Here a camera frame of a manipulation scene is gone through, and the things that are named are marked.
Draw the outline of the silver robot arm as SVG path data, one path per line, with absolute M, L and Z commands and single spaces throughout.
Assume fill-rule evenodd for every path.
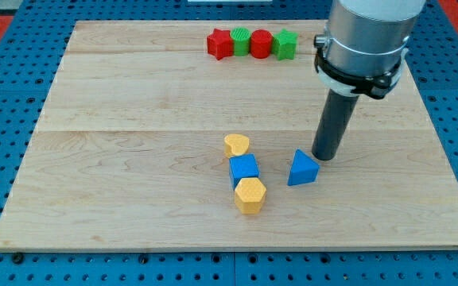
M 334 0 L 314 37 L 314 70 L 331 91 L 382 99 L 401 78 L 425 0 Z

